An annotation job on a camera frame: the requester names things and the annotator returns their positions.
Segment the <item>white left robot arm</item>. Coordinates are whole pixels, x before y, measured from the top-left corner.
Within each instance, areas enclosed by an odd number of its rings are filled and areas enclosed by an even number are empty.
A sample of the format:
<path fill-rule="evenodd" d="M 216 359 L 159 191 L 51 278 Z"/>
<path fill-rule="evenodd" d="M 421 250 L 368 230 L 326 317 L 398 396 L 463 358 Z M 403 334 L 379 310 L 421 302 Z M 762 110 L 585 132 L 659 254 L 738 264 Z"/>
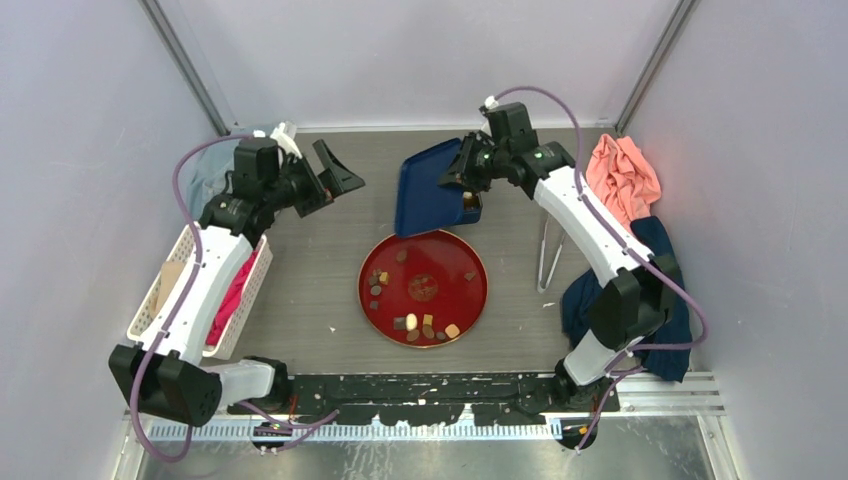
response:
<path fill-rule="evenodd" d="M 364 186 L 324 140 L 312 145 L 324 169 L 315 173 L 291 147 L 271 137 L 240 135 L 226 189 L 198 219 L 189 219 L 194 240 L 189 259 L 168 299 L 142 339 L 116 346 L 110 371 L 131 415 L 154 415 L 190 427 L 205 425 L 221 408 L 254 400 L 269 413 L 292 397 L 285 363 L 247 357 L 208 369 L 200 362 L 226 293 L 254 255 L 276 214 L 294 209 L 300 217 Z"/>

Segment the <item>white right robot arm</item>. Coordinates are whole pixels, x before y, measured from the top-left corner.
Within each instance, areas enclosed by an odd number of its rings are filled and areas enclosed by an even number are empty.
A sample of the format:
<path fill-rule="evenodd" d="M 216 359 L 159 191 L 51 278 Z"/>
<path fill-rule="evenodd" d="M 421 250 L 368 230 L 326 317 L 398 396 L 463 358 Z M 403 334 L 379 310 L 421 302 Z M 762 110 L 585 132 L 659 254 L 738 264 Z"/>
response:
<path fill-rule="evenodd" d="M 561 144 L 540 142 L 524 104 L 489 97 L 480 111 L 485 127 L 462 139 L 438 183 L 479 193 L 507 180 L 545 210 L 589 262 L 601 295 L 590 308 L 588 332 L 555 367 L 556 400 L 577 411 L 592 400 L 594 382 L 667 322 L 679 268 L 616 221 Z"/>

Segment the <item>blue box lid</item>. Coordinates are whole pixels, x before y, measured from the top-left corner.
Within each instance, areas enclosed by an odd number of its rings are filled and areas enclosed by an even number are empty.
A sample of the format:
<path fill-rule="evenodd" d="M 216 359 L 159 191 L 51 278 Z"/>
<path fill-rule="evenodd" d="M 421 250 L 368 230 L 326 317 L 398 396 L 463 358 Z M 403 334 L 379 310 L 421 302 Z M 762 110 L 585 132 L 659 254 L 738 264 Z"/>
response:
<path fill-rule="evenodd" d="M 461 140 L 453 138 L 407 158 L 401 165 L 394 230 L 410 237 L 458 224 L 464 213 L 463 191 L 439 185 L 459 152 Z"/>

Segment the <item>blue chocolate box with dividers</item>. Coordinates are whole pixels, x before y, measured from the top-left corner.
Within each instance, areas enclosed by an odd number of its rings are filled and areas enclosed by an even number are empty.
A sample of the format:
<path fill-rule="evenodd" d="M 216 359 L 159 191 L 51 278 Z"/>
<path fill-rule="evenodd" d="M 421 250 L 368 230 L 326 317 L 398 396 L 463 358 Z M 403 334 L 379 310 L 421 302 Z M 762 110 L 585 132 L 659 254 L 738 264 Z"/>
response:
<path fill-rule="evenodd" d="M 463 209 L 458 225 L 477 223 L 482 214 L 482 200 L 479 193 L 465 191 L 462 196 Z"/>

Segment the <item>metal tongs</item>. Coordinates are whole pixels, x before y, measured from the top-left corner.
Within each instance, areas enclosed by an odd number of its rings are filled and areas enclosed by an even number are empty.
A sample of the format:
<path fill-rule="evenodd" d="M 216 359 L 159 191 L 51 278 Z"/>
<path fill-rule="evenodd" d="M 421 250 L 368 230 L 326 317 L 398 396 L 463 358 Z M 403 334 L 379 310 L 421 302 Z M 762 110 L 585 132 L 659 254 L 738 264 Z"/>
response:
<path fill-rule="evenodd" d="M 549 289 L 567 240 L 565 231 L 557 226 L 551 215 L 547 215 L 542 222 L 538 243 L 535 281 L 538 293 L 545 293 Z"/>

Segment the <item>red round tray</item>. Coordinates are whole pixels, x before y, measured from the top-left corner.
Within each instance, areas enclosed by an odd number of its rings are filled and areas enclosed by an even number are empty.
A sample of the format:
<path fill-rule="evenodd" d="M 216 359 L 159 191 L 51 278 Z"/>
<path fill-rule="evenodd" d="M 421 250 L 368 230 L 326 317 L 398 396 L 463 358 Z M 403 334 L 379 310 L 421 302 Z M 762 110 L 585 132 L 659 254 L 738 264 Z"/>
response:
<path fill-rule="evenodd" d="M 398 263 L 401 250 L 407 251 L 407 259 Z M 389 274 L 387 285 L 378 282 L 382 272 Z M 382 287 L 379 296 L 370 294 L 375 285 Z M 385 338 L 417 349 L 447 345 L 467 335 L 482 317 L 489 293 L 480 255 L 446 230 L 386 237 L 366 255 L 356 286 L 366 321 Z M 418 318 L 413 331 L 405 328 L 410 313 Z M 460 328 L 458 337 L 446 337 L 449 324 Z"/>

